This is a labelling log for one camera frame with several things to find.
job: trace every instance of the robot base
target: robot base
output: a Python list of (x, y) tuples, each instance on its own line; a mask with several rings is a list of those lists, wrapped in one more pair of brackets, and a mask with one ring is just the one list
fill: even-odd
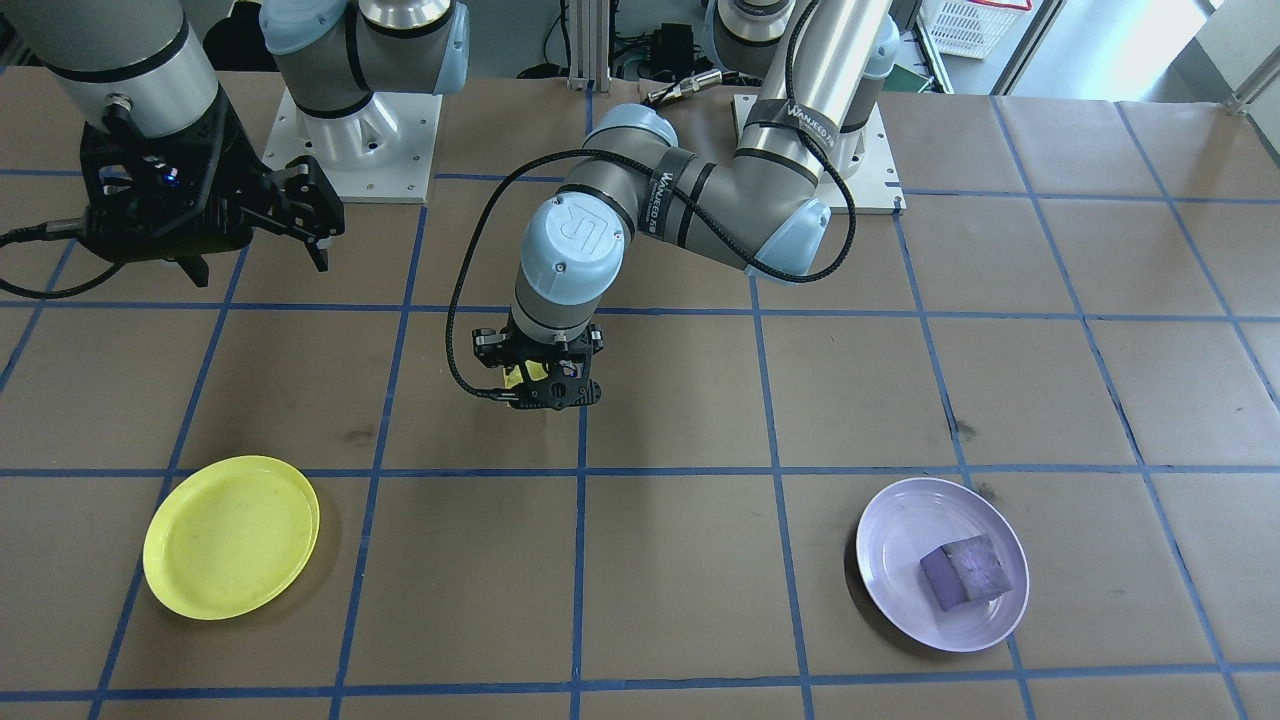
[[(351, 169), (325, 164), (321, 167), (343, 202), (422, 204), (431, 178), (435, 132), (440, 123), (440, 96), (379, 92), (378, 97), (399, 127), (396, 141), (381, 147), (384, 156)], [(284, 91), (262, 161), (279, 169), (298, 155), (323, 155), (306, 146), (305, 129), (293, 97)]]
[[(733, 124), (737, 136), (742, 136), (742, 124), (755, 102), (754, 95), (733, 96)], [(897, 167), (893, 164), (893, 151), (888, 146), (888, 137), (884, 132), (884, 120), (881, 118), (879, 105), (872, 108), (872, 115), (863, 128), (863, 152), (845, 174), (845, 183), (854, 195), (859, 215), (887, 215), (895, 210), (906, 209), (906, 199), (902, 196)], [(827, 204), (833, 213), (849, 213), (845, 199), (831, 178), (823, 178), (818, 183), (818, 200)]]

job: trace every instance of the yellow object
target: yellow object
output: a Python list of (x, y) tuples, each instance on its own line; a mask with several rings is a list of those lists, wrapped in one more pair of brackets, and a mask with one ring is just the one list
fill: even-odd
[(197, 620), (243, 615), (284, 592), (320, 532), (315, 488), (273, 457), (230, 457), (160, 505), (142, 544), (151, 592)]
[[(547, 369), (543, 368), (541, 363), (525, 360), (525, 368), (529, 369), (529, 379), (531, 380), (547, 379)], [(516, 365), (513, 368), (507, 368), (507, 372), (503, 373), (502, 379), (506, 383), (507, 389), (511, 389), (518, 386), (520, 383), (525, 382), (525, 377), (520, 374), (520, 365)]]

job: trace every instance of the ur logo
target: ur logo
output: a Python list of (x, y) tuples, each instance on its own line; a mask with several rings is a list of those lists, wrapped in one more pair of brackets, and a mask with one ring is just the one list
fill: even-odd
[(594, 255), (600, 238), (604, 237), (607, 225), (608, 223), (604, 218), (591, 213), (586, 208), (570, 202), (568, 219), (561, 225), (561, 236), (564, 240), (581, 243), (584, 254)]

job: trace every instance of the purple block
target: purple block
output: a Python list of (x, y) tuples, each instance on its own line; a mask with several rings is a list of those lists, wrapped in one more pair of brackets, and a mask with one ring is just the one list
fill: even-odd
[(1014, 589), (987, 536), (948, 542), (920, 559), (942, 610), (996, 600)]

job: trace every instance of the white basket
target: white basket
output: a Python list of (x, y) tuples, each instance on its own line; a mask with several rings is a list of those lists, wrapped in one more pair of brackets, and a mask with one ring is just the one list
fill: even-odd
[(1032, 0), (924, 0), (920, 17), (940, 51), (986, 58)]

